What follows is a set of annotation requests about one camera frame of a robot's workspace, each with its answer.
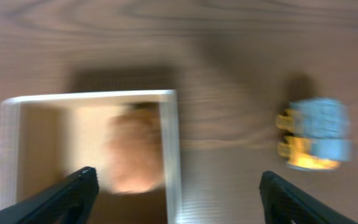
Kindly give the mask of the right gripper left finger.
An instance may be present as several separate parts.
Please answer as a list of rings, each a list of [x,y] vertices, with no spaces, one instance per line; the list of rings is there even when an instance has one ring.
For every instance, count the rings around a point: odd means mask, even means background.
[[[38,194],[0,210],[0,224],[85,224],[98,193],[96,169],[83,167]]]

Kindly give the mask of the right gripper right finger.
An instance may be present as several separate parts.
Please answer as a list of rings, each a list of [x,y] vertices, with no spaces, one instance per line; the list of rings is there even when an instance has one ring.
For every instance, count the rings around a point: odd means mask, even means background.
[[[357,224],[272,171],[259,190],[266,224]]]

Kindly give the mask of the grey and yellow toy truck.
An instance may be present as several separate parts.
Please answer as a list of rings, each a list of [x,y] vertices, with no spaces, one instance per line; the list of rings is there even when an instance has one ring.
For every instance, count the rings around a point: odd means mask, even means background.
[[[328,171],[351,160],[350,121],[339,100],[316,97],[292,101],[275,122],[283,131],[277,151],[288,167]]]

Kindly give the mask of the brown plush teddy bear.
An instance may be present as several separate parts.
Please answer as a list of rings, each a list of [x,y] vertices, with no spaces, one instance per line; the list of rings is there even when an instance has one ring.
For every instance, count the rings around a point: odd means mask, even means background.
[[[110,191],[142,194],[165,185],[159,104],[135,103],[109,126]]]

